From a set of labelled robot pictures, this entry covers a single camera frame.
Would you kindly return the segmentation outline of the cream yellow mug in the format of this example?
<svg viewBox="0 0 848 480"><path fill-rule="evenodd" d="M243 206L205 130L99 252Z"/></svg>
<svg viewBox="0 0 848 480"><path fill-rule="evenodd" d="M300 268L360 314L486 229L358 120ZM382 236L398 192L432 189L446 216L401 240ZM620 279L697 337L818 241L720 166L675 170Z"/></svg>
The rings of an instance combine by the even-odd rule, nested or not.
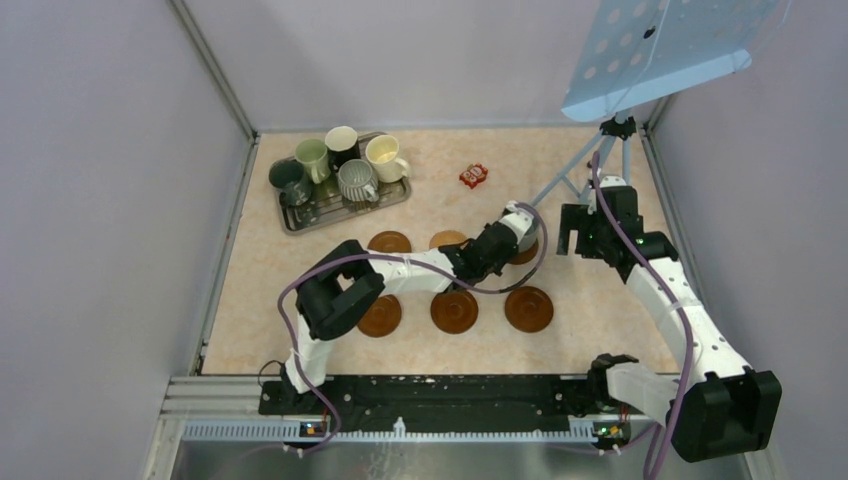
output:
<svg viewBox="0 0 848 480"><path fill-rule="evenodd" d="M382 183L393 183L412 176L412 167L400 156L399 141L392 135L383 134L371 139L365 154Z"/></svg>

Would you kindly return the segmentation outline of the grey ribbed mug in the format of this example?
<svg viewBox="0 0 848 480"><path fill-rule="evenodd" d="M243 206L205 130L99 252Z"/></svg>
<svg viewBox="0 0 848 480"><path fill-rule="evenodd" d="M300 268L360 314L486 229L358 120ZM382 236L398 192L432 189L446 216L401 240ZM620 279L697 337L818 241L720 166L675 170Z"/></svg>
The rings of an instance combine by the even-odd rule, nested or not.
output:
<svg viewBox="0 0 848 480"><path fill-rule="evenodd" d="M378 178L371 165L362 159L345 162L337 172L341 195L352 202L377 202L380 198Z"/></svg>

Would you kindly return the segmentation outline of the grey blue mug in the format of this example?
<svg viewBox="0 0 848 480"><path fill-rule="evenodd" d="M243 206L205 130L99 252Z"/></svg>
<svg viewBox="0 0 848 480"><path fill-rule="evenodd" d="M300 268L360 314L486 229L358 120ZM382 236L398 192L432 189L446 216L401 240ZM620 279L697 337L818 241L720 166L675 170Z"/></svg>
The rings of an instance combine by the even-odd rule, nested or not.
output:
<svg viewBox="0 0 848 480"><path fill-rule="evenodd" d="M531 249L538 241L539 223L534 221L529 229L525 232L523 238L518 244L518 252L523 253Z"/></svg>

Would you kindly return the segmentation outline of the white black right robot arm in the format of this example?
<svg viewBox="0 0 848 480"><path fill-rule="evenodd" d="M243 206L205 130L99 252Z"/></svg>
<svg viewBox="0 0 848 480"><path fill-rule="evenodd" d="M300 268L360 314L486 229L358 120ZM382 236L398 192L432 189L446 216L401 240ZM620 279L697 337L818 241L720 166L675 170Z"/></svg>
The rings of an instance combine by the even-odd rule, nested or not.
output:
<svg viewBox="0 0 848 480"><path fill-rule="evenodd" d="M660 377L629 354L600 354L588 372L586 397L600 412L627 403L671 430L670 444L694 463L765 449L782 385L757 371L719 331L661 231L646 231L631 186L600 189L589 204L564 204L558 252L604 261L652 316L679 364L680 377Z"/></svg>

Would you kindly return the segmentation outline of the dark green mug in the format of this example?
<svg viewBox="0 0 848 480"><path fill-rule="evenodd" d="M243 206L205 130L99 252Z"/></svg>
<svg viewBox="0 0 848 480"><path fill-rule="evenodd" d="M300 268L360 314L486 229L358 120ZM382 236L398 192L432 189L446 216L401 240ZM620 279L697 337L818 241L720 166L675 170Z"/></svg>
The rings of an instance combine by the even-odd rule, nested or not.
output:
<svg viewBox="0 0 848 480"><path fill-rule="evenodd" d="M300 206L307 203L313 192L312 182L305 167L295 160L275 162L268 174L270 184L277 190L282 206Z"/></svg>

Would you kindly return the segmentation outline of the brown wooden coaster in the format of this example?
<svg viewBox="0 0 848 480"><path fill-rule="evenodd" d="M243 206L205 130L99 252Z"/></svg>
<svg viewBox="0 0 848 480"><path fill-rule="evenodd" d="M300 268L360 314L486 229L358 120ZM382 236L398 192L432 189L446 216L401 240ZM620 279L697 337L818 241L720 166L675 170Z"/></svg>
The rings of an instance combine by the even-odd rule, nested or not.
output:
<svg viewBox="0 0 848 480"><path fill-rule="evenodd" d="M475 297L467 291L441 293L431 301L430 316L439 330L453 335L462 334L477 322L479 306Z"/></svg>
<svg viewBox="0 0 848 480"><path fill-rule="evenodd" d="M359 331L372 338L393 333L402 319L402 306L394 295L379 297L358 322Z"/></svg>
<svg viewBox="0 0 848 480"><path fill-rule="evenodd" d="M533 286L522 286L507 296L504 314L515 329L524 333L538 333L552 322L554 305L549 295L543 290Z"/></svg>
<svg viewBox="0 0 848 480"><path fill-rule="evenodd" d="M386 230L373 236L368 242L367 249L377 253L411 253L412 244L405 234Z"/></svg>
<svg viewBox="0 0 848 480"><path fill-rule="evenodd" d="M539 250L539 242L535 241L529 248L518 253L509 260L510 265L524 265L531 262L537 255Z"/></svg>

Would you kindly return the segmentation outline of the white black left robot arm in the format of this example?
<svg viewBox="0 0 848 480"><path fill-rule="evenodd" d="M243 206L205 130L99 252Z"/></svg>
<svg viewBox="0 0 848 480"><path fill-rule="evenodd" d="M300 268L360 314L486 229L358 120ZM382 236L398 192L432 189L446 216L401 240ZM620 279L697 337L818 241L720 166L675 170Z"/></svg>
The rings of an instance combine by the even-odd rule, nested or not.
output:
<svg viewBox="0 0 848 480"><path fill-rule="evenodd" d="M378 298L410 292L474 290L501 274L517 253L519 237L502 222L475 239L412 254L380 254L347 240L295 281L297 321L293 353L286 360L283 401L297 413L319 404L320 385L335 341L362 320Z"/></svg>

